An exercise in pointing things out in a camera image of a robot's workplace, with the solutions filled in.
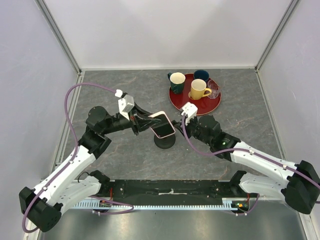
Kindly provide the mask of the phone with pink case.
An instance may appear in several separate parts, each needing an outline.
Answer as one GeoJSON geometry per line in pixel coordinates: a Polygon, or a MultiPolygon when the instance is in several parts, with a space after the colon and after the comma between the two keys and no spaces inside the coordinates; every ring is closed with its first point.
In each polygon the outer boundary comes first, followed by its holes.
{"type": "Polygon", "coordinates": [[[156,123],[150,127],[158,139],[164,139],[176,133],[173,124],[164,111],[153,113],[148,117],[155,120],[160,120],[159,123],[156,123]]]}

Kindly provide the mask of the black phone stand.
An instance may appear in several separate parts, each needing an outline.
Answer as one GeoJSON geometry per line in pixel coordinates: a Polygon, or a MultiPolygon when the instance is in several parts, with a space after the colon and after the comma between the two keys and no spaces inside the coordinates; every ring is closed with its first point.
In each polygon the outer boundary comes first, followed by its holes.
{"type": "Polygon", "coordinates": [[[169,149],[175,145],[176,135],[170,135],[164,138],[158,138],[156,135],[153,137],[155,145],[163,150],[169,149]]]}

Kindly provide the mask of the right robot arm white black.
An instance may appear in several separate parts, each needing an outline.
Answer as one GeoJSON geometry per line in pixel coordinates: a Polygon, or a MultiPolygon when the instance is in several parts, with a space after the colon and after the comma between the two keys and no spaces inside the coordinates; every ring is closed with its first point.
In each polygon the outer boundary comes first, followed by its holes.
{"type": "Polygon", "coordinates": [[[233,196],[240,197],[244,193],[273,196],[306,215],[318,204],[320,177],[311,163],[305,160],[295,163],[259,151],[222,131],[220,123],[211,115],[190,120],[183,116],[173,125],[187,141],[195,138],[209,147],[209,152],[200,151],[199,154],[244,165],[263,175],[238,171],[229,184],[233,196]]]}

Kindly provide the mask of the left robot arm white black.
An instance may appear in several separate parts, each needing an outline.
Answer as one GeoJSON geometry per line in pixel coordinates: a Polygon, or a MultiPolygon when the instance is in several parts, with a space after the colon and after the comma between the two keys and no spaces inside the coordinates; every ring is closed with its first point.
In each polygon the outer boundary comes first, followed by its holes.
{"type": "Polygon", "coordinates": [[[23,231],[33,232],[26,228],[26,221],[29,220],[37,230],[47,232],[78,202],[96,194],[104,197],[109,193],[109,178],[100,171],[94,171],[82,182],[70,186],[75,177],[109,147],[112,141],[107,134],[126,129],[132,129],[135,135],[147,129],[156,132],[169,123],[164,111],[150,113],[137,104],[116,115],[110,115],[102,106],[93,107],[88,113],[85,133],[75,140],[73,152],[35,187],[24,187],[20,191],[23,231]]]}

